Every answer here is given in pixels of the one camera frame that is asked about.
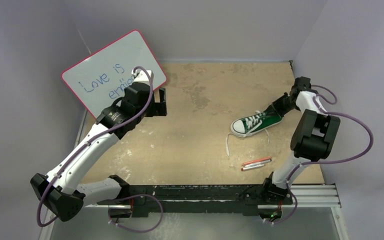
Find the white shoelace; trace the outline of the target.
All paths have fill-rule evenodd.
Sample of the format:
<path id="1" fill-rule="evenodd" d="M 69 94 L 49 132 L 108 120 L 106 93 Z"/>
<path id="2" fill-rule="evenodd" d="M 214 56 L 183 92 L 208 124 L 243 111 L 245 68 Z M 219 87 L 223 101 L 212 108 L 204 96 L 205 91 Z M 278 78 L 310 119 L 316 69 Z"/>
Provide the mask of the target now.
<path id="1" fill-rule="evenodd" d="M 228 158 L 230 157 L 229 136 L 247 138 L 264 131 L 267 135 L 267 145 L 270 144 L 271 136 L 267 130 L 268 127 L 264 126 L 264 120 L 267 117 L 266 113 L 257 110 L 254 115 L 239 118 L 230 125 L 230 133 L 225 138 L 225 151 Z"/>

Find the green canvas sneaker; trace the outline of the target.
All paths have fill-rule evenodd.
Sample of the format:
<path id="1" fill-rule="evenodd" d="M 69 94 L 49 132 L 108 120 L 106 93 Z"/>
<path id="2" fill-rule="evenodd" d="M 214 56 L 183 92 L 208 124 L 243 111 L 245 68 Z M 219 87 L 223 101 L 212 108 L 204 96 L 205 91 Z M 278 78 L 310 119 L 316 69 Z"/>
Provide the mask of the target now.
<path id="1" fill-rule="evenodd" d="M 239 118 L 230 125 L 233 135 L 246 138 L 253 136 L 267 128 L 277 125 L 283 117 L 273 111 L 256 111 L 255 114 Z"/>

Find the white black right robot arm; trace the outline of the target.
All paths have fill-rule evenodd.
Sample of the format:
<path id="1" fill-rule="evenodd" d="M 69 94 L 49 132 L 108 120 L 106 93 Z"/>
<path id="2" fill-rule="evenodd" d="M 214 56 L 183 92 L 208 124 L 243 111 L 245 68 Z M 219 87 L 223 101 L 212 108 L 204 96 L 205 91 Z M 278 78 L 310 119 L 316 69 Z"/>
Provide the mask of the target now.
<path id="1" fill-rule="evenodd" d="M 269 201 L 285 199 L 291 184 L 304 169 L 326 159 L 331 153 L 341 121 L 325 112 L 316 99 L 317 94 L 312 89 L 310 78 L 301 76 L 295 79 L 289 93 L 272 102 L 265 110 L 280 118 L 292 110 L 301 112 L 290 141 L 290 157 L 263 182 L 262 196 Z"/>

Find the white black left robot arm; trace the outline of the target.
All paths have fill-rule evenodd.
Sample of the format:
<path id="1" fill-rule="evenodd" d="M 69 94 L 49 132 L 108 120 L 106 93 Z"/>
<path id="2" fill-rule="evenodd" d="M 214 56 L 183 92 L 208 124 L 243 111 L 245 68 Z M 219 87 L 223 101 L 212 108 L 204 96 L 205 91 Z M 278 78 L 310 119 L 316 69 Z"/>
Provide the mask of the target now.
<path id="1" fill-rule="evenodd" d="M 71 220 L 88 205 L 115 200 L 128 184 L 117 175 L 98 182 L 82 184 L 81 180 L 99 158 L 121 140 L 145 117 L 167 115 L 166 89 L 158 90 L 155 101 L 152 88 L 142 82 L 128 86 L 125 94 L 104 108 L 86 137 L 47 174 L 36 173 L 30 180 L 39 204 L 36 221 L 40 227 L 45 206 L 62 222 Z"/>

